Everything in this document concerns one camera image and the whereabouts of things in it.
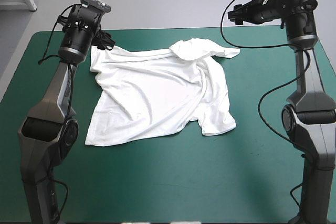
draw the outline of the white t-shirt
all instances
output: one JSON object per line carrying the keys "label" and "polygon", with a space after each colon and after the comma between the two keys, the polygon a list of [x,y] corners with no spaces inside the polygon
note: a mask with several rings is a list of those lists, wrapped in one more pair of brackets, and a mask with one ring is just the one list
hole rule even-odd
{"label": "white t-shirt", "polygon": [[224,71],[211,56],[238,53],[208,39],[143,52],[92,46],[90,71],[98,73],[103,92],[85,144],[108,146],[170,135],[195,120],[203,135],[232,130],[236,123],[229,113]]}

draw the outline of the black cable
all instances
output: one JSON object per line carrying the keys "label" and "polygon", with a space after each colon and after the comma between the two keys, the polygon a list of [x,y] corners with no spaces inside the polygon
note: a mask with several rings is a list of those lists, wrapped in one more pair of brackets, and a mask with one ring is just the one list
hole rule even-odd
{"label": "black cable", "polygon": [[[47,60],[47,59],[49,59],[49,58],[51,58],[51,57],[58,57],[58,58],[61,58],[59,55],[49,55],[48,57],[46,57],[46,58],[44,58],[44,59],[41,59],[41,60],[39,61],[39,64],[41,64],[43,61],[45,61],[45,60]],[[74,81],[73,81],[73,79],[74,79],[74,78],[73,78],[74,72],[73,72],[72,64],[71,64],[71,63],[68,63],[68,70],[69,70],[69,73],[70,73],[70,94],[69,94],[68,109],[67,109],[67,113],[66,113],[65,118],[64,118],[64,122],[63,122],[63,128],[62,128],[61,136],[62,136],[62,134],[63,134],[63,132],[64,132],[64,130],[65,130],[66,123],[67,123],[68,119],[70,118],[71,104],[72,104],[72,95],[73,95],[73,92],[74,92],[74,91],[73,91],[73,90],[74,90],[74,89],[73,89],[73,88],[74,88],[74,85],[73,85],[73,83],[74,83]],[[56,153],[53,155],[53,157],[52,157],[51,160],[50,160],[49,167],[48,167],[48,170],[47,170],[47,175],[46,175],[44,178],[42,178],[42,179],[40,179],[39,181],[37,181],[36,184],[39,184],[39,183],[41,183],[42,181],[44,181],[44,180],[46,180],[47,178],[49,178],[51,181],[56,182],[56,183],[58,183],[58,184],[61,184],[61,185],[63,185],[63,186],[65,187],[65,189],[66,189],[66,195],[65,195],[65,198],[64,198],[62,207],[61,207],[61,209],[60,209],[60,211],[59,211],[59,214],[58,214],[58,219],[59,219],[60,216],[61,216],[61,214],[62,214],[62,211],[63,211],[63,209],[64,209],[64,206],[65,206],[65,204],[66,204],[66,202],[67,202],[67,199],[68,199],[69,188],[68,188],[68,186],[67,186],[66,183],[64,183],[64,182],[62,182],[62,181],[59,181],[59,180],[55,180],[55,179],[51,176],[51,172],[52,172],[52,170],[53,170],[53,168],[52,168],[52,164],[53,164],[53,161],[54,161],[55,156],[56,156]]]}
{"label": "black cable", "polygon": [[[68,6],[67,8],[65,8],[65,9],[63,10],[63,12],[62,12],[58,17],[62,16],[68,9],[70,9],[70,8],[76,6],[76,5],[81,5],[81,4],[73,4],[73,5]],[[54,34],[54,31],[55,31],[57,22],[58,22],[58,19],[55,21],[54,26],[52,27],[53,29],[51,30],[51,33],[50,33],[50,36],[49,36],[49,39],[48,39],[48,43],[47,43],[46,49],[45,49],[45,51],[44,51],[44,53],[43,53],[43,56],[42,56],[42,60],[44,60],[45,56],[47,55],[47,51],[48,51],[48,49],[49,49],[49,45],[50,45],[50,42],[51,42],[51,38],[52,38],[52,36],[53,36],[53,34]]]}
{"label": "black cable", "polygon": [[[58,16],[58,18],[60,18],[60,17],[61,17],[61,16],[62,16],[68,9],[70,9],[70,8],[76,6],[76,5],[81,5],[81,4],[73,4],[73,5],[68,6],[67,8],[65,8],[65,9],[63,10],[63,12]],[[73,78],[74,72],[73,72],[73,70],[72,70],[72,65],[74,65],[74,64],[71,63],[71,62],[67,62],[67,61],[65,61],[65,60],[64,60],[61,56],[59,56],[59,55],[49,55],[49,56],[46,57],[47,51],[48,51],[49,46],[50,46],[51,38],[52,38],[52,36],[53,36],[53,33],[54,33],[54,31],[55,31],[55,27],[56,27],[57,23],[58,23],[58,19],[56,20],[54,26],[52,27],[53,29],[52,29],[52,31],[51,31],[51,33],[50,33],[50,36],[49,36],[49,39],[48,39],[48,43],[47,43],[46,49],[45,49],[45,51],[44,51],[44,54],[43,54],[42,58],[38,61],[38,64],[39,64],[39,65],[42,64],[45,60],[47,60],[47,59],[49,59],[49,58],[51,58],[51,57],[57,57],[57,58],[60,58],[62,62],[65,62],[65,63],[67,63],[67,65],[68,65],[68,70],[69,70],[69,73],[70,73],[70,94],[69,94],[69,101],[68,101],[67,113],[66,113],[66,115],[65,115],[65,117],[64,117],[64,122],[63,122],[63,126],[62,126],[62,132],[61,132],[61,136],[62,136],[62,135],[63,135],[63,132],[64,132],[64,130],[65,130],[66,123],[67,123],[68,119],[71,117],[71,116],[70,116],[70,112],[71,112],[71,104],[72,104],[72,95],[73,95],[73,92],[74,92],[74,91],[73,91],[73,90],[74,90],[74,89],[73,89],[73,88],[74,88],[74,85],[73,85],[73,83],[74,83],[74,81],[73,81],[73,79],[74,79],[74,78]],[[59,218],[60,218],[60,216],[61,216],[61,214],[62,214],[62,211],[63,211],[63,209],[64,209],[64,207],[65,207],[65,204],[66,204],[66,202],[67,202],[67,199],[68,199],[68,195],[69,195],[69,187],[67,186],[66,183],[54,179],[53,176],[51,175],[51,172],[53,171],[52,164],[53,164],[53,161],[54,161],[55,156],[56,156],[56,152],[55,152],[55,154],[53,155],[53,157],[50,159],[50,163],[49,163],[49,167],[48,167],[46,176],[43,177],[42,179],[38,180],[38,181],[35,183],[35,185],[37,185],[37,184],[39,184],[39,183],[45,181],[45,180],[48,178],[50,181],[53,181],[53,182],[58,183],[58,184],[60,184],[60,185],[63,185],[63,186],[65,187],[66,195],[65,195],[65,198],[64,198],[62,207],[61,207],[61,209],[59,210],[58,220],[57,220],[57,222],[58,222],[58,221],[59,221]]]}
{"label": "black cable", "polygon": [[58,183],[60,185],[63,185],[65,190],[66,190],[66,193],[65,193],[65,197],[64,197],[64,201],[63,201],[63,204],[62,204],[62,207],[61,209],[59,210],[59,215],[58,215],[58,218],[60,218],[62,212],[63,212],[63,209],[64,209],[64,206],[65,206],[65,203],[67,202],[67,199],[68,199],[68,195],[69,195],[69,187],[67,186],[67,184],[65,184],[64,182],[62,181],[59,181],[59,180],[56,180],[56,179],[53,179],[51,178],[50,179],[51,181],[55,182],[55,183]]}
{"label": "black cable", "polygon": [[[228,8],[230,7],[230,5],[231,5],[234,1],[235,1],[235,0],[232,0],[232,1],[227,5],[227,7],[224,9],[224,11],[223,11],[223,15],[222,15],[222,18],[221,18],[221,21],[220,21],[220,24],[221,24],[221,25],[220,25],[220,26],[221,26],[221,27],[220,27],[220,34],[221,34],[222,38],[224,39],[224,41],[225,41],[226,43],[228,43],[229,45],[234,46],[234,47],[238,47],[238,48],[247,48],[247,49],[258,49],[258,48],[259,48],[259,49],[262,49],[262,48],[276,48],[276,47],[284,47],[284,46],[293,46],[293,47],[297,48],[298,50],[304,51],[305,54],[306,54],[306,56],[307,56],[307,65],[305,66],[304,70],[303,70],[298,76],[296,76],[294,79],[292,79],[292,80],[290,80],[290,81],[288,81],[288,82],[286,82],[286,83],[284,83],[284,84],[282,84],[282,85],[279,85],[279,86],[277,86],[277,87],[275,87],[275,88],[273,88],[273,89],[267,91],[265,94],[262,95],[262,97],[260,98],[260,100],[259,100],[259,102],[258,102],[258,114],[259,114],[261,120],[265,123],[265,125],[266,125],[270,130],[272,130],[275,134],[277,134],[278,136],[282,137],[283,139],[285,139],[286,141],[290,142],[290,143],[293,144],[294,146],[296,146],[296,147],[298,147],[298,148],[301,148],[301,150],[303,150],[304,152],[309,153],[309,154],[311,155],[311,157],[312,157],[312,161],[309,161],[309,159],[307,158],[306,155],[304,155],[304,158],[306,158],[307,161],[308,161],[310,164],[312,164],[312,172],[313,172],[313,171],[314,171],[314,167],[315,167],[315,160],[314,160],[314,156],[313,156],[312,152],[311,152],[310,150],[308,150],[307,148],[305,148],[304,146],[302,146],[302,145],[300,145],[300,144],[298,144],[298,143],[295,143],[295,142],[291,141],[288,137],[285,137],[284,135],[282,135],[281,133],[279,133],[278,131],[276,131],[276,130],[275,130],[275,129],[274,129],[274,128],[273,128],[273,127],[266,121],[266,119],[264,118],[264,116],[262,115],[262,112],[261,112],[261,110],[260,110],[261,103],[262,103],[262,101],[264,100],[264,98],[265,98],[267,95],[269,95],[269,94],[271,94],[272,92],[274,92],[274,91],[276,91],[276,90],[278,90],[278,89],[280,89],[280,88],[283,88],[283,87],[285,87],[285,86],[287,86],[287,85],[289,85],[289,84],[291,84],[291,83],[297,81],[298,79],[300,79],[300,78],[306,73],[306,71],[308,70],[308,68],[309,68],[309,66],[310,66],[310,62],[311,62],[310,55],[309,55],[309,53],[308,53],[306,50],[302,50],[302,48],[301,48],[299,45],[296,45],[296,44],[290,44],[290,43],[288,43],[288,44],[279,44],[279,45],[271,45],[271,46],[241,46],[241,45],[233,44],[232,42],[228,41],[228,40],[225,38],[224,33],[223,33],[223,20],[224,20],[224,16],[225,16],[226,11],[228,10]],[[311,174],[309,174],[309,175],[306,177],[305,181],[303,181],[303,182],[300,183],[299,185],[295,186],[295,187],[290,191],[290,196],[293,198],[293,200],[295,201],[295,203],[296,203],[297,206],[299,207],[299,213],[300,213],[300,215],[302,215],[302,218],[303,218],[304,220],[305,220],[305,217],[304,217],[304,215],[302,214],[301,206],[300,206],[299,202],[296,200],[296,198],[294,197],[293,192],[294,192],[296,189],[298,189],[299,187],[301,187],[302,185],[304,185],[304,184],[310,179],[310,177],[311,177]]]}
{"label": "black cable", "polygon": [[223,33],[223,20],[224,20],[224,16],[225,16],[225,13],[226,11],[228,10],[228,8],[230,7],[230,5],[234,2],[235,0],[232,0],[227,6],[226,8],[224,9],[223,11],[223,15],[222,15],[222,19],[220,21],[220,34],[222,36],[222,38],[224,39],[224,41],[226,43],[228,43],[229,45],[233,46],[233,47],[238,47],[238,48],[247,48],[247,49],[258,49],[258,48],[275,48],[275,47],[285,47],[285,46],[294,46],[298,49],[301,49],[301,47],[299,45],[295,45],[295,44],[290,44],[290,43],[287,43],[287,44],[279,44],[279,45],[271,45],[271,46],[240,46],[240,45],[236,45],[236,44],[233,44],[232,42],[228,41],[225,36],[224,36],[224,33]]}

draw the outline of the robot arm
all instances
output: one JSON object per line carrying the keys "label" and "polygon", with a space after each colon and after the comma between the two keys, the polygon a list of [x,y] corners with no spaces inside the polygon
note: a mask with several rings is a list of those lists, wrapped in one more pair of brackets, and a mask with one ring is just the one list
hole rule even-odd
{"label": "robot arm", "polygon": [[114,41],[100,28],[111,7],[100,0],[81,0],[69,16],[59,16],[65,33],[59,48],[61,62],[42,100],[32,107],[18,130],[21,175],[33,224],[59,220],[53,167],[60,165],[78,135],[71,107],[77,65],[84,62],[91,45],[112,50]]}
{"label": "robot arm", "polygon": [[323,88],[314,45],[318,41],[313,11],[316,0],[252,0],[236,5],[228,18],[236,25],[262,24],[281,19],[296,54],[297,90],[282,110],[282,123],[295,148],[304,147],[300,212],[289,223],[326,224],[335,167],[336,104]]}

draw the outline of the green table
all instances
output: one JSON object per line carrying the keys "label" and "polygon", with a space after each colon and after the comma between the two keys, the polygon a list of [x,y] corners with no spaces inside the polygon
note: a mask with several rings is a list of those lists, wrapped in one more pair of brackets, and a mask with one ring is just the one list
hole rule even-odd
{"label": "green table", "polygon": [[[218,28],[111,33],[118,46],[130,51],[167,48],[190,38],[226,45]],[[286,42],[285,31],[277,26],[225,28],[225,33],[244,45]],[[16,132],[29,108],[42,98],[56,69],[57,59],[37,64],[48,36],[49,32],[33,35],[0,103],[0,221],[30,221]],[[50,53],[57,52],[62,37],[62,32],[55,33]],[[320,43],[316,53],[325,90],[336,99],[335,74]],[[225,69],[236,129],[204,137],[197,122],[192,122],[174,135],[94,147],[85,146],[84,141],[101,88],[95,73],[89,72],[87,57],[76,75],[73,100],[79,137],[63,164],[55,168],[56,178],[70,188],[64,221],[286,222],[297,214],[289,190],[301,182],[301,153],[268,130],[257,113],[260,96],[295,75],[293,51],[245,49],[233,59],[215,59]],[[294,89],[292,84],[277,91],[262,106],[265,117],[283,133],[280,112]],[[61,204],[64,189],[57,188]],[[336,221],[335,208],[334,186],[331,221]]]}

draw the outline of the table surface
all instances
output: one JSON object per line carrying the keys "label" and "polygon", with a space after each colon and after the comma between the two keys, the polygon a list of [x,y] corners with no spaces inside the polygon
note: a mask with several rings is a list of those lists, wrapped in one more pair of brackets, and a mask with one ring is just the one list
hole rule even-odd
{"label": "table surface", "polygon": [[[241,45],[286,42],[278,26],[224,29]],[[167,48],[178,40],[208,38],[227,46],[218,28],[110,31],[129,51]],[[39,66],[50,32],[33,35],[0,103],[0,221],[30,221],[20,179],[17,130],[30,107],[43,96],[57,67],[50,59]],[[50,54],[63,37],[55,32]],[[336,99],[335,74],[320,43],[316,54],[326,92]],[[73,107],[80,131],[56,178],[70,188],[62,219],[68,222],[287,222],[298,209],[289,190],[302,179],[300,152],[265,127],[257,113],[261,95],[295,76],[290,48],[243,49],[233,59],[214,57],[225,70],[233,131],[202,136],[197,122],[164,137],[110,147],[85,146],[93,110],[101,94],[90,56],[79,66]],[[262,105],[268,121],[284,133],[280,113],[295,84],[271,94]],[[64,189],[58,187],[62,203]],[[336,221],[333,186],[329,219]]]}

